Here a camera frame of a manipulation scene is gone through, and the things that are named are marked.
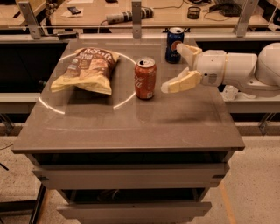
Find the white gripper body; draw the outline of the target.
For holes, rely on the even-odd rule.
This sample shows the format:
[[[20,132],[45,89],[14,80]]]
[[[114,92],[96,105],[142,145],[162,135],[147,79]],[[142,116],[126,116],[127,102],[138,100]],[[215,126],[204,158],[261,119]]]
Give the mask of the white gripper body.
[[[201,75],[201,84],[218,87],[223,80],[227,53],[208,50],[201,53],[194,62],[194,69]]]

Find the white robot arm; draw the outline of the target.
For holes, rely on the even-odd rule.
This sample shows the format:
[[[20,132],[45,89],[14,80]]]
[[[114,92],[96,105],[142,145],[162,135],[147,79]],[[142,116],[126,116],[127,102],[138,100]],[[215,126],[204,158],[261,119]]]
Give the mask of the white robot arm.
[[[265,46],[254,53],[202,51],[200,48],[177,44],[178,53],[188,67],[177,77],[163,83],[163,93],[193,89],[199,84],[218,87],[230,85],[239,91],[261,97],[280,95],[280,44]]]

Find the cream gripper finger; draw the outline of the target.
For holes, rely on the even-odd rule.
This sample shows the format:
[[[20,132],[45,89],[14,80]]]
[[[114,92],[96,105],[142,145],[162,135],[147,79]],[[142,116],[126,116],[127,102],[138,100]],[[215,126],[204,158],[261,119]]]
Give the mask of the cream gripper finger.
[[[200,84],[202,75],[198,71],[190,71],[187,67],[177,77],[174,77],[161,86],[163,93],[177,93],[195,88]]]
[[[193,68],[196,59],[202,54],[202,50],[196,46],[177,44],[177,52],[185,59],[190,68]]]

